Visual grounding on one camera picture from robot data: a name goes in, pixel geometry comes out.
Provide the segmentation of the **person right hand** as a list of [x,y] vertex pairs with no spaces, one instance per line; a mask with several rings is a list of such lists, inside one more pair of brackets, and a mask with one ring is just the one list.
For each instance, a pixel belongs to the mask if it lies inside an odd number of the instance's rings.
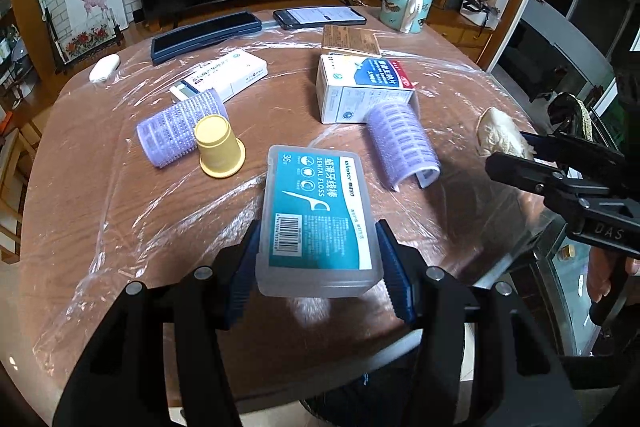
[[587,271],[587,291],[593,303],[598,303],[611,291],[610,281],[615,262],[620,256],[598,247],[591,247]]

